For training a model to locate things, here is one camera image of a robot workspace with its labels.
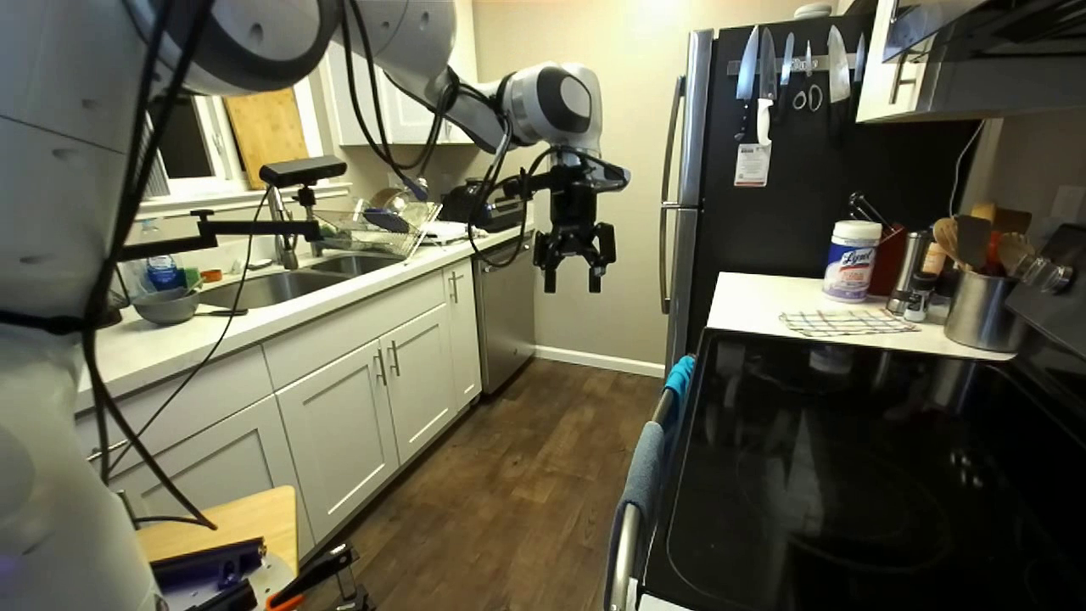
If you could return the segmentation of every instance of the cabinet handle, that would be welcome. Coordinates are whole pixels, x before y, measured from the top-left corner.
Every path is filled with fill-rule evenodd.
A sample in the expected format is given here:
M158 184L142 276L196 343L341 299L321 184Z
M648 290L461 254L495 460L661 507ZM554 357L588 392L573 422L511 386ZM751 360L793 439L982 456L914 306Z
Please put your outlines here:
M392 373L399 378L399 348L390 348Z
M385 384L382 353L377 350L377 382Z
M667 299L667 215L675 215L680 205L661 205L657 207L657 240L654 240L654 281L657 281L657 310L673 314L673 299Z
M127 447L127 442L114 442L114 445L108 445L108 456L114 460L114 456L126 453L126 447Z
M452 302L461 302L458 281L461 281L461 276L458 276L458 271L449 271L449 297L452 297Z
M917 90L917 77L906 77L906 66L922 66L927 50L904 50L894 59L894 76L892 76L892 92L890 92L890 106L894 106L894 95L904 92L904 84Z

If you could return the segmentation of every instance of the baseboard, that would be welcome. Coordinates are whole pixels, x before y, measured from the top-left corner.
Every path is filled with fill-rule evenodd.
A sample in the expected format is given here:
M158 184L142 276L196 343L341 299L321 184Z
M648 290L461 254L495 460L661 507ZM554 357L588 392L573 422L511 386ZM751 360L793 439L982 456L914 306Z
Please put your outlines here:
M621 360L621 357L607 357L607 353L579 353L579 350L560 350L560 348L536 348L536 360L621 370L621 373L634 373L634 378L664 378L664 367L651 362L651 360Z

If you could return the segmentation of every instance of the cup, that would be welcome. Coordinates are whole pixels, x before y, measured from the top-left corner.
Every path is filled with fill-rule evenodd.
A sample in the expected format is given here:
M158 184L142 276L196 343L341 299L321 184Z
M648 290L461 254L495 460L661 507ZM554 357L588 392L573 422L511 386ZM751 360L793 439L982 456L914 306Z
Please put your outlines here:
M965 267L943 326L945 339L994 353L1017 350L1026 324L1005 310L1012 290L1016 281L1005 276Z

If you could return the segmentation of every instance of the white wall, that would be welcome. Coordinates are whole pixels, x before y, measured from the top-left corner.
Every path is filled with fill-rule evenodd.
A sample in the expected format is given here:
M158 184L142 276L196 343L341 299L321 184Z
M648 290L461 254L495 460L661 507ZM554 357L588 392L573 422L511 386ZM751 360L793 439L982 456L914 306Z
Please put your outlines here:
M1057 186L1086 186L1086 111L986 123L965 205L992 201L1047 218Z
M475 0L479 76L502 77L540 60L594 69L604 92L604 160L630 169L629 192L596 201L601 221L616 231L616 266L604 276L604 293L590 297L583 261L565 258L555 278L560 293L536 297L540 348L611 357L596 360L601 367L643 370L661 362L657 172L673 90L686 66L686 34L787 20L793 6L793 0ZM551 229L546 198L536 198L536 229Z

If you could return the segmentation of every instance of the kitchen counter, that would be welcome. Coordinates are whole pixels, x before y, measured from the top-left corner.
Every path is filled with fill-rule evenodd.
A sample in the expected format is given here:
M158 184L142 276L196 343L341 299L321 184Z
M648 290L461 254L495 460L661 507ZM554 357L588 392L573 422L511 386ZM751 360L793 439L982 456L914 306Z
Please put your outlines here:
M780 339L812 339L812 343L846 343L899 353L934 353L953 360L1016 360L1016 353L992 353L950 343L936 324L904 324L899 332L801 332L796 315L875 315L890 319L887 302L846 302L821 293L821 278L792 278L792 276L716 276L712 310L706 326L723 332L756 332Z
M479 248L495 248L505 240L517 240L517 229L502 235L475 237ZM235 315L224 343L213 357L238 353L244 348L254 348L268 336L277 336L293 326L302 326L310 319L328 315L341 306L354 306L361 299L380 297L392 285L402 285L416 276L426 276L434 267L453 266L461 258L470 258L467 240L441 246L441 248L420 248L406 261L377 267L368 276L345 278L338 285L263 306L247 310L244 315ZM174 373L182 373L196 367L213 339L224 332L227 315L194 315L180 326L150 326L132 310L122 314L117 326L99 330L99 367L114 396L132 395L138 386L150 386L155 382L165 382ZM91 386L88 378L78 384L78 411L91 408Z

